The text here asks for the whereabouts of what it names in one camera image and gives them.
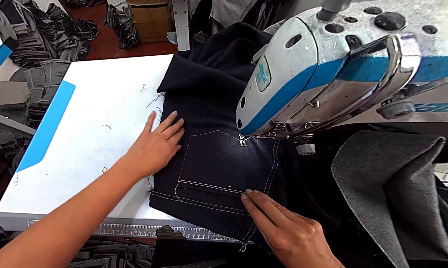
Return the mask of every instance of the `denim stack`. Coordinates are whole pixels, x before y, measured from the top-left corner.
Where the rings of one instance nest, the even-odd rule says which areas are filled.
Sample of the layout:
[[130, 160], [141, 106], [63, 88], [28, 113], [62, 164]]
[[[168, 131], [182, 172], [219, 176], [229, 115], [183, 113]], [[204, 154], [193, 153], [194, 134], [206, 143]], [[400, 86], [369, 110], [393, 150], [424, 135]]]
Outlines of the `denim stack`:
[[25, 67], [39, 67], [41, 61], [63, 59], [82, 61], [92, 50], [89, 41], [98, 31], [92, 21], [72, 21], [59, 7], [50, 4], [43, 12], [32, 0], [20, 7], [28, 21], [29, 33], [17, 35], [19, 46], [11, 54], [13, 62]]
[[128, 50], [140, 44], [140, 37], [126, 3], [119, 4], [117, 7], [107, 4], [106, 18], [103, 24], [113, 28], [116, 37], [120, 40], [121, 49]]

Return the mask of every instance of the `industrial sewing machine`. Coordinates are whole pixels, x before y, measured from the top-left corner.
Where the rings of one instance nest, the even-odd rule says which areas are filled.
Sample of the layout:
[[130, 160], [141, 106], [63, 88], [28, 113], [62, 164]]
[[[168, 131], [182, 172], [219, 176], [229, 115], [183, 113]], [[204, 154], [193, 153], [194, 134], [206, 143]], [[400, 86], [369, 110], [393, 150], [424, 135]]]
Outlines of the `industrial sewing machine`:
[[324, 0], [267, 32], [236, 110], [244, 138], [308, 155], [342, 123], [448, 122], [448, 0]]

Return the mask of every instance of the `measuring ruler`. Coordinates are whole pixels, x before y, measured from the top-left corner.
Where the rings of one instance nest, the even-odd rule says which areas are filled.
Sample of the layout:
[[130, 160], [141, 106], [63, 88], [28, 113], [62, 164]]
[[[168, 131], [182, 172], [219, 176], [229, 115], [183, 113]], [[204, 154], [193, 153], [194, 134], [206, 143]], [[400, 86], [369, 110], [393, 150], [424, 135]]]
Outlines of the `measuring ruler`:
[[[36, 222], [38, 222], [38, 220], [27, 220], [27, 225], [30, 227]], [[95, 230], [94, 234], [156, 238], [156, 230], [159, 228], [161, 228], [161, 226], [102, 223]], [[208, 229], [204, 228], [190, 228], [190, 227], [171, 227], [171, 228], [175, 232], [181, 232], [186, 239], [239, 242], [236, 239], [223, 236], [220, 234], [215, 234], [209, 231]]]

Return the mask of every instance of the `pocket stitching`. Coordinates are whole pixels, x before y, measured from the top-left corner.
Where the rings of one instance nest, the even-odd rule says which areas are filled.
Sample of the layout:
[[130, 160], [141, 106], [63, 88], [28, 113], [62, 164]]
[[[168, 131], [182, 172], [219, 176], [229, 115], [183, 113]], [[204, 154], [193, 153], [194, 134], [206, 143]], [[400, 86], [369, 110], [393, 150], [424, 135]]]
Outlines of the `pocket stitching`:
[[193, 204], [193, 203], [185, 202], [185, 201], [180, 200], [180, 199], [175, 200], [175, 199], [171, 199], [171, 198], [165, 198], [165, 197], [161, 197], [161, 196], [159, 196], [159, 195], [157, 195], [157, 194], [154, 194], [154, 193], [151, 193], [151, 195], [153, 195], [153, 196], [155, 196], [155, 197], [159, 197], [159, 198], [164, 198], [164, 199], [168, 199], [168, 200], [177, 201], [177, 202], [183, 202], [183, 203], [186, 203], [186, 204], [198, 205], [198, 206], [202, 206], [202, 207], [209, 208], [209, 209], [215, 209], [215, 210], [219, 210], [219, 211], [223, 211], [223, 212], [229, 212], [229, 213], [234, 213], [234, 214], [239, 214], [239, 215], [249, 216], [248, 214], [242, 214], [242, 213], [237, 213], [237, 212], [234, 212], [234, 211], [227, 211], [227, 210], [217, 209], [217, 208], [213, 208], [213, 207], [209, 207], [209, 206], [205, 206], [205, 205], [201, 205], [201, 204]]
[[231, 135], [229, 135], [229, 134], [227, 134], [227, 133], [225, 133], [225, 132], [223, 132], [223, 131], [221, 131], [221, 130], [215, 130], [215, 131], [210, 131], [210, 132], [206, 132], [206, 133], [202, 133], [202, 134], [191, 135], [191, 136], [189, 137], [188, 146], [186, 147], [186, 153], [185, 153], [185, 157], [184, 157], [184, 159], [183, 159], [183, 163], [181, 164], [181, 170], [179, 171], [178, 181], [176, 182], [176, 186], [174, 187], [174, 195], [176, 196], [176, 198], [177, 198], [178, 200], [180, 200], [180, 199], [179, 199], [179, 197], [178, 197], [178, 194], [176, 193], [176, 188], [178, 187], [179, 181], [181, 181], [180, 178], [181, 178], [181, 174], [183, 173], [183, 167], [185, 166], [185, 160], [186, 160], [186, 156], [188, 155], [189, 144], [191, 143], [191, 138], [192, 138], [192, 137], [195, 137], [195, 136], [201, 136], [201, 135], [204, 135], [204, 134], [211, 134], [211, 133], [214, 133], [214, 132], [221, 132], [221, 133], [223, 133], [223, 134], [225, 134], [225, 135], [227, 135], [227, 136], [229, 136], [229, 137], [231, 137], [231, 138], [233, 138], [233, 139], [239, 141], [239, 139], [237, 139], [237, 138], [235, 138], [235, 137], [232, 137]]
[[185, 181], [185, 180], [179, 180], [179, 179], [178, 179], [178, 184], [179, 184], [180, 182], [181, 182], [181, 183], [194, 184], [194, 185], [197, 185], [197, 186], [203, 186], [203, 187], [214, 188], [214, 189], [221, 190], [221, 191], [233, 192], [233, 193], [236, 193], [236, 194], [243, 194], [243, 193], [244, 193], [244, 192], [242, 192], [242, 191], [233, 190], [233, 189], [226, 189], [226, 188], [222, 188], [222, 187], [214, 186], [214, 185], [210, 185], [210, 184], [205, 184], [205, 183], [200, 183], [200, 182], [192, 182], [192, 181]]
[[[155, 192], [155, 191], [151, 191], [151, 193], [158, 193], [158, 194], [162, 194], [162, 195], [165, 195], [165, 196], [175, 197], [175, 196], [172, 196], [172, 195], [163, 194], [163, 193]], [[197, 201], [197, 200], [189, 199], [189, 198], [181, 198], [181, 199], [186, 199], [186, 200], [189, 200], [189, 201], [198, 202], [198, 203], [203, 203], [203, 204], [210, 204], [210, 205], [214, 205], [214, 206], [219, 206], [219, 207], [223, 207], [223, 208], [228, 208], [228, 209], [238, 210], [238, 211], [242, 211], [242, 212], [247, 213], [247, 210], [242, 210], [242, 209], [238, 209], [238, 208], [227, 207], [227, 206], [222, 206], [222, 205], [218, 205], [218, 204], [206, 203], [206, 202]]]
[[[275, 141], [275, 143], [274, 143], [274, 148], [275, 148], [275, 144], [276, 144], [276, 143], [277, 143], [277, 150], [275, 150], [274, 164], [275, 164], [275, 160], [277, 159], [277, 166], [275, 167], [274, 175], [272, 176], [272, 180], [270, 181], [269, 192], [270, 192], [270, 188], [272, 187], [272, 182], [274, 182], [275, 173], [277, 173], [277, 169], [279, 168], [279, 160], [278, 160], [278, 158], [277, 158], [277, 152], [279, 151], [280, 141]], [[265, 190], [266, 190], [266, 189], [267, 189], [267, 182], [265, 183], [265, 189], [264, 189], [264, 191], [263, 191], [264, 194], [266, 194], [266, 193], [265, 193]], [[254, 221], [252, 221], [251, 227], [249, 228], [249, 231], [247, 232], [247, 234], [244, 235], [244, 238], [242, 239], [242, 242], [244, 242], [244, 243], [247, 242], [247, 241], [245, 240], [245, 237], [251, 232], [252, 227], [254, 227], [254, 230], [253, 230], [252, 234], [249, 235], [249, 238], [247, 239], [247, 241], [251, 239], [251, 237], [254, 235], [254, 233], [255, 233], [256, 230], [257, 230], [257, 225], [255, 225]]]

